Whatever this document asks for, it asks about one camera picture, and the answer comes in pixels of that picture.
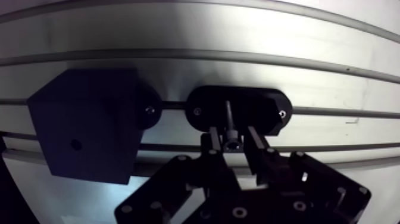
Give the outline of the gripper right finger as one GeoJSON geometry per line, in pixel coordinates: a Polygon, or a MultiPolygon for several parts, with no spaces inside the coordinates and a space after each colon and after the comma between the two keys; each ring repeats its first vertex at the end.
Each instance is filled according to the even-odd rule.
{"type": "Polygon", "coordinates": [[[368,188],[302,151],[282,156],[253,126],[243,140],[258,198],[272,211],[272,220],[358,223],[371,199],[368,188]]]}

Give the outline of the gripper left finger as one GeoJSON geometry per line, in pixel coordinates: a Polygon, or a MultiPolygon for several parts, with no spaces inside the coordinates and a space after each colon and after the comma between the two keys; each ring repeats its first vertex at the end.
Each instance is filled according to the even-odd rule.
{"type": "Polygon", "coordinates": [[[229,197],[241,188],[223,157],[216,127],[201,136],[201,155],[178,155],[160,168],[114,210],[117,223],[170,223],[194,189],[205,190],[205,201],[185,223],[225,220],[229,197]]]}

